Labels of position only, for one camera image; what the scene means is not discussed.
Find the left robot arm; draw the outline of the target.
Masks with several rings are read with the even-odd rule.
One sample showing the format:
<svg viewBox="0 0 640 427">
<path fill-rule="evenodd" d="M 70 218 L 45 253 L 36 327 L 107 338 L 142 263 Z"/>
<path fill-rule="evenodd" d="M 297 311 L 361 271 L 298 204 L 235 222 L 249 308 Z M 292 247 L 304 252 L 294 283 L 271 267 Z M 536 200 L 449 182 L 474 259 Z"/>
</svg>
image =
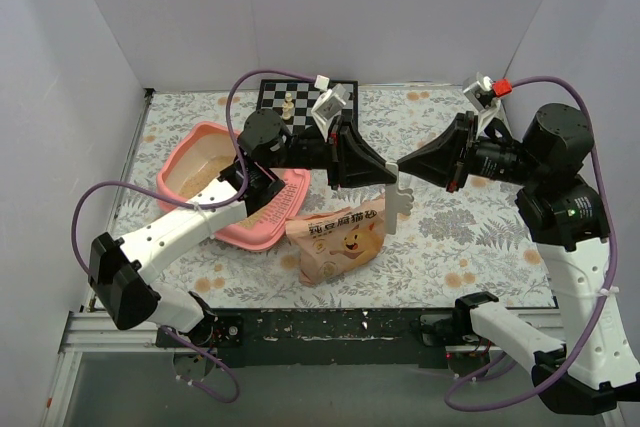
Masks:
<svg viewBox="0 0 640 427">
<path fill-rule="evenodd" d="M 197 244 L 272 201 L 284 188 L 275 169 L 322 169 L 333 188 L 397 180 L 393 164 L 340 115 L 328 133 L 311 127 L 293 135 L 278 114 L 260 109 L 246 119 L 238 144 L 234 162 L 184 207 L 120 238 L 103 233 L 92 241 L 88 281 L 118 329 L 150 321 L 175 329 L 193 347 L 211 339 L 213 313 L 202 299 L 154 283 Z"/>
</svg>

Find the peach cat litter bag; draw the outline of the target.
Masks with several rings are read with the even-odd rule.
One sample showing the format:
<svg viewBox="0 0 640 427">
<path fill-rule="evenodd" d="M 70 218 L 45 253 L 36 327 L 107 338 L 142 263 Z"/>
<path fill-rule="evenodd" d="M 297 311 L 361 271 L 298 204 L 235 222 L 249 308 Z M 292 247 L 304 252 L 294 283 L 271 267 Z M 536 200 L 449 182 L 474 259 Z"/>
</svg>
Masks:
<svg viewBox="0 0 640 427">
<path fill-rule="evenodd" d="M 287 238 L 299 248 L 302 284 L 313 286 L 374 259 L 386 237 L 382 197 L 331 213 L 286 222 Z"/>
</svg>

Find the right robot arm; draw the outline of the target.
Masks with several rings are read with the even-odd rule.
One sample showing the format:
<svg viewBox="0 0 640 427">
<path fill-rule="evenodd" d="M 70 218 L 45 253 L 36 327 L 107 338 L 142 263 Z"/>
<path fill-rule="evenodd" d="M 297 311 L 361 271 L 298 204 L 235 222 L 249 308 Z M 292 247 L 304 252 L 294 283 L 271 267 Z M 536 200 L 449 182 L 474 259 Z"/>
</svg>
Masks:
<svg viewBox="0 0 640 427">
<path fill-rule="evenodd" d="M 518 186 L 517 210 L 547 268 L 564 336 L 539 332 L 489 292 L 456 300 L 452 330 L 464 344 L 484 338 L 501 348 L 557 414 L 598 415 L 639 398 L 639 363 L 606 282 L 612 230 L 603 197 L 580 174 L 593 146 L 585 114 L 551 103 L 538 109 L 521 140 L 466 112 L 398 163 L 450 192 L 469 176 Z"/>
</svg>

